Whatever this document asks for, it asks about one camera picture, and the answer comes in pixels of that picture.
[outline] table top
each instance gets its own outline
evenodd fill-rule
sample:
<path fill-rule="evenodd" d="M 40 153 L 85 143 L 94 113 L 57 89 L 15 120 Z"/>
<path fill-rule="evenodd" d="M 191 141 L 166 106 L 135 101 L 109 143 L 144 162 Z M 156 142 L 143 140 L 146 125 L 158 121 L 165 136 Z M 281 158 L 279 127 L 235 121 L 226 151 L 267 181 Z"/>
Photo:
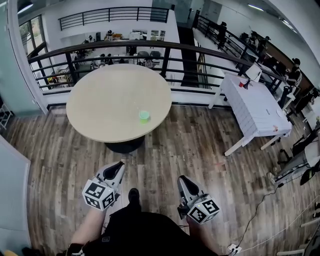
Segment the table top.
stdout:
<path fill-rule="evenodd" d="M 72 89 L 66 113 L 83 136 L 118 143 L 139 138 L 162 123 L 171 107 L 171 90 L 155 71 L 140 65 L 114 64 L 98 68 Z M 140 122 L 140 111 L 150 113 Z"/>
<path fill-rule="evenodd" d="M 287 134 L 292 125 L 268 88 L 251 81 L 248 90 L 239 87 L 248 79 L 226 74 L 221 88 L 227 97 L 245 137 L 262 137 Z"/>

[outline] shoe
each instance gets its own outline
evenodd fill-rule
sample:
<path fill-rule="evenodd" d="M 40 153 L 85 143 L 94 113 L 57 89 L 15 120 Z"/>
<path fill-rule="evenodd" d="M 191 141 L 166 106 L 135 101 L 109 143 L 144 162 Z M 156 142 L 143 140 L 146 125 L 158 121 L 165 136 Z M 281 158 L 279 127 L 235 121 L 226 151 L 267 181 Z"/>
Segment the shoe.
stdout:
<path fill-rule="evenodd" d="M 139 194 L 139 190 L 136 188 L 131 188 L 129 191 L 129 202 L 130 203 L 138 203 L 140 204 L 140 194 Z"/>
<path fill-rule="evenodd" d="M 271 181 L 272 185 L 275 185 L 276 184 L 275 176 L 271 172 L 268 172 L 267 176 L 268 176 L 269 180 Z"/>

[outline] white tablecloth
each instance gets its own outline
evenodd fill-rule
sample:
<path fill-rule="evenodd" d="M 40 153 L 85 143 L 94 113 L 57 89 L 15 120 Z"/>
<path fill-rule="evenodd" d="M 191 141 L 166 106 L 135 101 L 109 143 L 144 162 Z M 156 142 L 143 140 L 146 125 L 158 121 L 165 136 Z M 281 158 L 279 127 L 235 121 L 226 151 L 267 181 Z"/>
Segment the white tablecloth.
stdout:
<path fill-rule="evenodd" d="M 226 74 L 221 84 L 222 92 L 227 97 L 244 135 L 242 146 L 254 137 L 288 136 L 292 124 L 287 120 L 268 88 L 254 81 L 250 82 L 248 90 L 239 87 L 240 81 L 246 83 L 247 80 Z"/>

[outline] power strip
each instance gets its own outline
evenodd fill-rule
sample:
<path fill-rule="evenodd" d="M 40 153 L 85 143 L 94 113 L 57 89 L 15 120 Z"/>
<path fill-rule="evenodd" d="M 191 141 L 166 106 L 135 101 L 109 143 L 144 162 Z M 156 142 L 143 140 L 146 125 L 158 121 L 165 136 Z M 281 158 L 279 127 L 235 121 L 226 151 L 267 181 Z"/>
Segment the power strip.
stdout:
<path fill-rule="evenodd" d="M 241 250 L 242 250 L 241 247 L 238 247 L 238 248 L 237 248 L 237 245 L 235 245 L 235 244 L 233 244 L 233 243 L 230 244 L 227 249 L 228 249 L 229 252 L 234 253 L 234 254 L 238 254 L 238 253 L 240 253 Z"/>

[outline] window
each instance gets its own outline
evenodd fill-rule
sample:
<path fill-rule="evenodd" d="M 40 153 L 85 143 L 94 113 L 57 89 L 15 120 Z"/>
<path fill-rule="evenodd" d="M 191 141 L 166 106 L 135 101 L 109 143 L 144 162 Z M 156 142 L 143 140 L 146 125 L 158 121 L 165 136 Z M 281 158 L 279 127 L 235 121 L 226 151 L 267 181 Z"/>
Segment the window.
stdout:
<path fill-rule="evenodd" d="M 26 55 L 32 53 L 39 45 L 45 42 L 41 15 L 20 25 L 20 35 Z"/>

